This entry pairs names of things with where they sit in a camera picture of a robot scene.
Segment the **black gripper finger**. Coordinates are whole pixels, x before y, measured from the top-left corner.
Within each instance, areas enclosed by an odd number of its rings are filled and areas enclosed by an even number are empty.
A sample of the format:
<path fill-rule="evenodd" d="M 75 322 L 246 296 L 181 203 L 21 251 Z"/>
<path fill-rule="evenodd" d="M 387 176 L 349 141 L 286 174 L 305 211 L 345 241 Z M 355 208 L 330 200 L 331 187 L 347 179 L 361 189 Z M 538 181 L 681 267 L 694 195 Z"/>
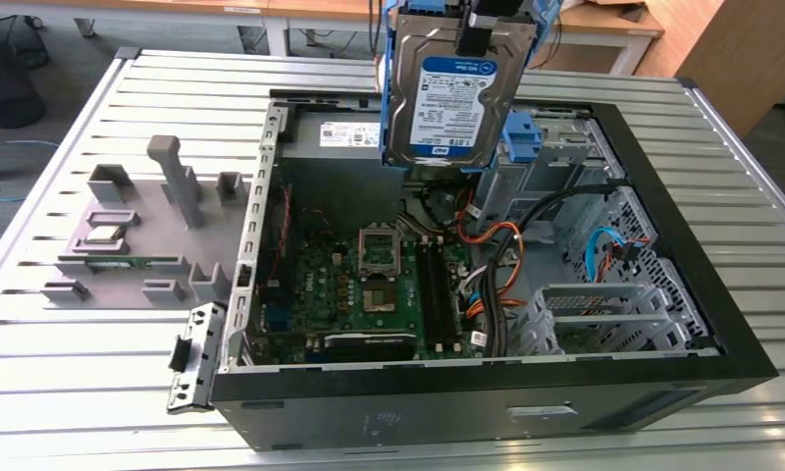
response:
<path fill-rule="evenodd" d="M 482 57 L 498 20 L 513 17 L 521 8 L 520 0 L 463 1 L 463 15 L 457 40 L 457 55 Z"/>

